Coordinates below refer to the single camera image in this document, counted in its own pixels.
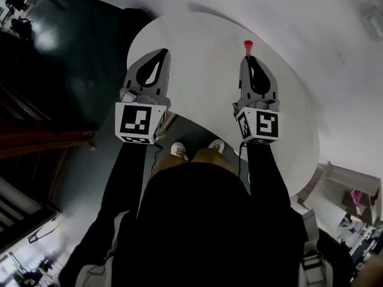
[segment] white round table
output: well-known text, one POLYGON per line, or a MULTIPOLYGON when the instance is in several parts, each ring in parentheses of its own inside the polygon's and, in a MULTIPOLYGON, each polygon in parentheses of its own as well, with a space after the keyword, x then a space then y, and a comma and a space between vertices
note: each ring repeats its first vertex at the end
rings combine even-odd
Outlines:
MULTIPOLYGON (((171 54, 167 93, 172 103, 170 111, 213 132, 239 151, 242 135, 232 103, 241 96, 239 65, 248 39, 254 43, 251 54, 270 69, 278 82, 282 139, 271 147, 288 193, 293 196, 309 182, 318 164, 318 131, 311 104, 295 74, 259 37, 210 14, 163 16, 136 36, 127 56, 127 68, 143 55, 167 48, 171 54)), ((247 159, 246 148, 242 156, 247 159)))

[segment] floor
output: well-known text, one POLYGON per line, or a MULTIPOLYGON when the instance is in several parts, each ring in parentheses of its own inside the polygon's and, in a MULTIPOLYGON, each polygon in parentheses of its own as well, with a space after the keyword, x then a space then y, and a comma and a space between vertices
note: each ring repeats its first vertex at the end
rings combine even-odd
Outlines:
POLYGON ((97 0, 39 0, 29 13, 44 87, 64 117, 99 127, 118 98, 126 75, 119 14, 97 0))
MULTIPOLYGON (((108 177, 122 142, 114 135, 114 103, 126 73, 118 35, 119 9, 96 0, 40 0, 29 19, 33 21, 34 44, 48 67, 45 84, 55 103, 66 108, 65 116, 93 123, 99 131, 96 149, 76 148, 58 183, 54 202, 62 211, 58 228, 49 236, 50 254, 60 252, 64 265, 74 247, 96 219, 108 177)), ((166 137, 158 143, 170 152, 181 141, 188 157, 216 139, 201 126, 177 117, 166 137)), ((148 148, 143 188, 154 161, 155 146, 148 148)), ((238 156, 227 146, 224 156, 238 169, 238 156)), ((249 191, 247 163, 241 160, 241 179, 249 191)))

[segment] shoe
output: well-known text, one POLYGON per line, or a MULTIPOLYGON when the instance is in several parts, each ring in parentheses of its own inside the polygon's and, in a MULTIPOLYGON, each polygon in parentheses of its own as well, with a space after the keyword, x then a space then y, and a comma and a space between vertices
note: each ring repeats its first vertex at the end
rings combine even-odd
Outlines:
POLYGON ((171 148, 171 154, 178 156, 178 157, 181 157, 184 160, 188 160, 186 157, 185 146, 181 142, 173 143, 172 148, 171 148))
POLYGON ((225 149, 225 143, 223 142, 222 139, 216 139, 209 145, 208 148, 217 149, 217 151, 222 154, 223 150, 225 149))

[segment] wall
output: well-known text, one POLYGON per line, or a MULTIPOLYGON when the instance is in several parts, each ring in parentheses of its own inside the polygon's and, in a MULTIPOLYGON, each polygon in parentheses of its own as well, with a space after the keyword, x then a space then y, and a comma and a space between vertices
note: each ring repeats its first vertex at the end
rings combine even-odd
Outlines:
POLYGON ((158 16, 204 11, 243 25, 286 60, 312 97, 321 161, 383 177, 383 42, 370 38, 360 16, 371 2, 383 10, 383 0, 102 1, 158 16))
POLYGON ((338 238, 338 225, 346 215, 342 205, 343 194, 343 186, 320 182, 304 203, 308 209, 315 211, 317 220, 325 226, 324 230, 334 238, 338 238))
MULTIPOLYGON (((21 208, 23 211, 29 214, 35 213, 41 209, 41 205, 39 203, 29 198, 21 191, 17 190, 2 177, 0 177, 0 195, 6 198, 13 205, 16 205, 17 207, 21 208)), ((0 201, 0 207, 2 207, 15 217, 19 218, 18 214, 14 213, 14 211, 10 209, 6 204, 4 204, 4 202, 0 201)))

